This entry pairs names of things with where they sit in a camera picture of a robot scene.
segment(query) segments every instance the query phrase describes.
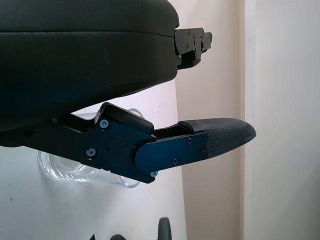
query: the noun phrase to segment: transparent container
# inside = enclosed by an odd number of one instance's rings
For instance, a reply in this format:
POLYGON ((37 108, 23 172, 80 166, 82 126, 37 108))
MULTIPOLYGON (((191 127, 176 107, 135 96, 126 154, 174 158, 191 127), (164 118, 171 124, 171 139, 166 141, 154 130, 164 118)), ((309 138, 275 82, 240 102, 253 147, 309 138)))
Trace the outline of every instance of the transparent container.
MULTIPOLYGON (((130 112, 143 117, 141 112, 135 108, 129 109, 130 112)), ((78 114, 84 119, 92 119, 96 113, 78 114)), ((139 185, 139 181, 119 176, 101 169, 96 169, 80 162, 38 151, 37 160, 43 173, 54 180, 69 180, 84 183, 112 184, 124 186, 132 189, 139 185)))

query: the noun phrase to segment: beige wall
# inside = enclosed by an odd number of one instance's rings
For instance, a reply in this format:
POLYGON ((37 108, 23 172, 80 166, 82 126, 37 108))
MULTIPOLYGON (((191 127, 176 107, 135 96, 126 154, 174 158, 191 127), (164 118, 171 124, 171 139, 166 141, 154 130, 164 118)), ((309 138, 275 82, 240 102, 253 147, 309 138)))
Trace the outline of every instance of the beige wall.
POLYGON ((256 1, 252 240, 320 239, 320 1, 256 1))
MULTIPOLYGON (((172 0, 181 28, 213 33, 212 48, 176 77, 179 120, 243 118, 238 0, 172 0)), ((188 240, 240 238, 239 149, 182 167, 188 240)))

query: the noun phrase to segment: screw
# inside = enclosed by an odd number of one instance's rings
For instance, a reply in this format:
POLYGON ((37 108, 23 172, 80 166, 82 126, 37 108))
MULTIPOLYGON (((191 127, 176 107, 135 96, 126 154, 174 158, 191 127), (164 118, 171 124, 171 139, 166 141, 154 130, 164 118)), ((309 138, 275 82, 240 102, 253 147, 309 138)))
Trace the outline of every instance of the screw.
POLYGON ((101 120, 100 121, 100 128, 102 128, 102 129, 106 129, 108 126, 109 126, 109 122, 107 121, 107 120, 101 120))
POLYGON ((158 175, 157 171, 154 171, 154 172, 150 173, 150 176, 153 177, 153 178, 155 178, 157 175, 158 175))
POLYGON ((206 144, 205 143, 201 143, 200 150, 204 152, 206 150, 206 148, 207 148, 206 144))
POLYGON ((178 164, 179 164, 179 159, 178 158, 174 158, 174 159, 172 159, 172 165, 173 166, 177 166, 178 164))
POLYGON ((189 146, 191 146, 194 143, 194 139, 192 137, 189 137, 186 142, 189 146))
POLYGON ((96 150, 94 148, 89 148, 87 151, 86 151, 86 155, 88 157, 93 157, 94 155, 96 155, 96 150))

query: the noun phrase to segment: hex screw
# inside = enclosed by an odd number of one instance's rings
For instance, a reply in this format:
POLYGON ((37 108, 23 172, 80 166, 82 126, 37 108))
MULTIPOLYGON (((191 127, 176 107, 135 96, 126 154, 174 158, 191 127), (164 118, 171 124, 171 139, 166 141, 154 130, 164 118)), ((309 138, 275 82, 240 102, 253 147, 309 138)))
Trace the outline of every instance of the hex screw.
POLYGON ((172 159, 172 165, 177 166, 179 164, 180 160, 178 158, 172 159))

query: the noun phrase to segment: black metal bracket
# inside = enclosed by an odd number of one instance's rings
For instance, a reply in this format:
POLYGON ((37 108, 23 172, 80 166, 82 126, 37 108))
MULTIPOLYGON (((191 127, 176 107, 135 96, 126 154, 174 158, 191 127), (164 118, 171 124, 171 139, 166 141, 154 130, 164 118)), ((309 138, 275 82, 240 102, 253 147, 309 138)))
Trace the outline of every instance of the black metal bracket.
POLYGON ((151 122, 110 103, 95 118, 73 114, 0 133, 0 145, 26 146, 144 183, 159 170, 208 158, 204 132, 151 122))
POLYGON ((178 29, 174 34, 178 69, 192 68, 201 61, 202 53, 211 48, 212 33, 203 28, 178 29))

